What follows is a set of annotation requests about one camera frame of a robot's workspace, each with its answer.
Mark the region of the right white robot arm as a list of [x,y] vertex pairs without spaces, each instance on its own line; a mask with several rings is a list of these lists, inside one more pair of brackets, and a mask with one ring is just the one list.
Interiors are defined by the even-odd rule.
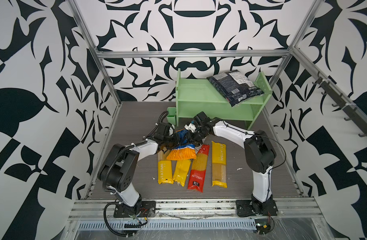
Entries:
[[204,112],[184,126],[187,140],[200,144],[208,135],[227,139],[244,149],[246,163],[253,173],[253,191],[250,200],[237,200],[239,217],[276,216],[277,206],[271,191],[271,171],[276,152],[264,131],[257,133],[233,126],[220,118],[210,119]]

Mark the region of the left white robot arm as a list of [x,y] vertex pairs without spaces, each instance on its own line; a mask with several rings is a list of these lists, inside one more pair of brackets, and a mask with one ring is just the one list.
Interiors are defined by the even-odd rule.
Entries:
[[142,197],[132,184],[138,161],[174,147],[178,143],[174,130],[170,123],[159,123],[157,129],[139,143],[115,144],[98,170],[97,178],[104,192],[114,195],[129,215],[137,214],[142,205]]

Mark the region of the black pasta bag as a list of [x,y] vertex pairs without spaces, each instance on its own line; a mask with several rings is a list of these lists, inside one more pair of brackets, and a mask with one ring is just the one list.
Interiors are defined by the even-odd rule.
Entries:
[[228,101],[231,107],[264,94],[263,90],[238,70],[220,73],[206,79]]

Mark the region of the blue orange pasta bag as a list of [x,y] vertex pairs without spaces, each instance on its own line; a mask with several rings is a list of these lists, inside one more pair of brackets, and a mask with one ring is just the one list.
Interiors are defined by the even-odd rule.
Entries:
[[191,131],[181,129],[176,132],[178,143],[167,156],[169,161],[191,160],[196,157],[195,144],[190,139]]

